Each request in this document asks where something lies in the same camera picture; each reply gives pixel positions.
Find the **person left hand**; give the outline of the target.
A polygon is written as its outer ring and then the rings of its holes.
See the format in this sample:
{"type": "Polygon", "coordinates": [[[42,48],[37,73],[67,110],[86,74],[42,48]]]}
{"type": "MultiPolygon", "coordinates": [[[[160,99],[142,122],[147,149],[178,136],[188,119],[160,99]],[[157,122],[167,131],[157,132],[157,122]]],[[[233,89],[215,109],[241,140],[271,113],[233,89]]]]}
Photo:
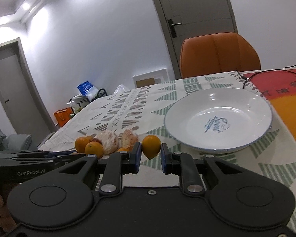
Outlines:
{"type": "Polygon", "coordinates": [[[13,229],[17,227],[14,219],[10,215],[10,212],[7,206],[4,204],[4,200],[0,195],[0,227],[5,232],[11,232],[13,229]]]}

